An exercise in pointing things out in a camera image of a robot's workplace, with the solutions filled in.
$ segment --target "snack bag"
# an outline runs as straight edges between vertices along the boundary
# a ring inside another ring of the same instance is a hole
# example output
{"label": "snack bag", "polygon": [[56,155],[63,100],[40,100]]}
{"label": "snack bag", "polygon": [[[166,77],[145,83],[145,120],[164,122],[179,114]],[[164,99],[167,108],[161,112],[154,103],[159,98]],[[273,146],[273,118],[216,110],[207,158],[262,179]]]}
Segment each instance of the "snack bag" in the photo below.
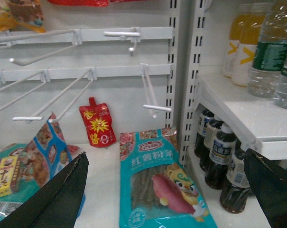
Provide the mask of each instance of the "snack bag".
{"label": "snack bag", "polygon": [[174,127],[120,135],[120,228],[216,228],[179,164]]}
{"label": "snack bag", "polygon": [[[54,113],[49,117],[49,119],[55,118]],[[59,123],[46,121],[37,135],[21,152],[20,158],[27,166],[24,178],[35,179],[39,187],[43,187],[60,172],[72,160],[72,156]]]}
{"label": "snack bag", "polygon": [[[0,151],[0,159],[18,156],[25,147],[26,144],[11,144]],[[25,180],[22,178],[25,170],[26,168],[22,169],[19,191],[11,195],[0,197],[0,221],[6,218],[6,216],[12,213],[40,189],[34,179]]]}
{"label": "snack bag", "polygon": [[62,6],[95,6],[105,7],[109,5],[108,0],[48,0],[52,4]]}
{"label": "snack bag", "polygon": [[11,14],[24,26],[35,32],[45,32],[40,0],[7,0]]}
{"label": "snack bag", "polygon": [[12,16],[7,0],[0,0],[0,31],[12,29],[18,22]]}
{"label": "snack bag", "polygon": [[96,104],[89,98],[89,106],[79,107],[91,146],[102,148],[115,143],[116,137],[111,127],[111,114],[105,103]]}

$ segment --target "red logo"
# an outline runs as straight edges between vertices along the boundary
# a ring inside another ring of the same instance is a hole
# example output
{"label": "red logo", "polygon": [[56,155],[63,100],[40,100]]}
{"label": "red logo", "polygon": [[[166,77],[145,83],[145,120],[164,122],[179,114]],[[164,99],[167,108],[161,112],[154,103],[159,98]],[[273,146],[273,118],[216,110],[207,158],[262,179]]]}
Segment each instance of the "red logo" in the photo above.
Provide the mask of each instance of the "red logo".
{"label": "red logo", "polygon": [[161,146],[163,146],[163,143],[161,141],[146,142],[144,144],[139,145],[139,151],[152,151]]}

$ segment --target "blue snack package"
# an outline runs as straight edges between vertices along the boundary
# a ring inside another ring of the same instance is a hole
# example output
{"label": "blue snack package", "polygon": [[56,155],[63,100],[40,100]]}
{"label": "blue snack package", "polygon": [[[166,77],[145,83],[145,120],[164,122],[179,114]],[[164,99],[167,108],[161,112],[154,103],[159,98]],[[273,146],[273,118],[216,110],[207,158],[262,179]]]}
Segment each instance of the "blue snack package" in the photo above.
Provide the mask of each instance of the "blue snack package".
{"label": "blue snack package", "polygon": [[120,134],[120,228],[216,228],[179,163],[174,127]]}
{"label": "blue snack package", "polygon": [[[52,113],[49,119],[56,116]],[[20,154],[21,161],[27,166],[25,175],[34,178],[43,187],[71,160],[72,156],[67,148],[59,123],[46,123],[37,135]]]}

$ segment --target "yellow drink bottle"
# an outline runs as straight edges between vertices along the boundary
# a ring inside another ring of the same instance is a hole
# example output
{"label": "yellow drink bottle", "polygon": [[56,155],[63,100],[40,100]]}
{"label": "yellow drink bottle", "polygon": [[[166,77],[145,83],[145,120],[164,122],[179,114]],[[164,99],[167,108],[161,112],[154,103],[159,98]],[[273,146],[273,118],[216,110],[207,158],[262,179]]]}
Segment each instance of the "yellow drink bottle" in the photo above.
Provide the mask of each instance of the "yellow drink bottle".
{"label": "yellow drink bottle", "polygon": [[244,23],[232,71],[232,82],[246,87],[258,43],[261,25],[271,3],[253,3],[251,15]]}
{"label": "yellow drink bottle", "polygon": [[241,35],[241,30],[244,22],[249,18],[252,4],[241,4],[238,8],[238,14],[233,20],[230,28],[228,48],[223,64],[223,75],[226,77],[232,76],[232,70],[237,52],[237,46]]}

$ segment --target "white shelf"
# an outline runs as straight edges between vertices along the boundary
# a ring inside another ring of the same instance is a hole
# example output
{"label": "white shelf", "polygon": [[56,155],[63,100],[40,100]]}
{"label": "white shelf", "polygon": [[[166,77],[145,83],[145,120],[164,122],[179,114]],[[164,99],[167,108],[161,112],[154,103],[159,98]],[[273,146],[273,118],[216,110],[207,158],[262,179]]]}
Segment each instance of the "white shelf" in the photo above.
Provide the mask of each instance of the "white shelf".
{"label": "white shelf", "polygon": [[[74,227],[119,228],[119,143],[101,149],[88,144],[78,146],[86,152],[90,165],[85,186],[85,203]],[[191,153],[187,158],[187,168],[192,168],[195,172],[195,182],[204,195],[218,228],[270,228],[255,197],[248,198],[246,208],[241,214],[234,215],[225,211],[219,203],[220,190],[213,190],[204,182],[204,172],[200,169],[197,157]]]}
{"label": "white shelf", "polygon": [[287,159],[287,110],[234,85],[218,66],[200,67],[194,109],[199,104],[225,121],[242,143],[270,160]]}
{"label": "white shelf", "polygon": [[205,183],[205,172],[200,169],[199,158],[194,152],[188,152],[185,164],[186,171],[195,174],[194,181],[203,194],[218,228],[271,228],[255,196],[248,197],[242,213],[231,214],[223,209],[219,202],[221,190],[212,189]]}

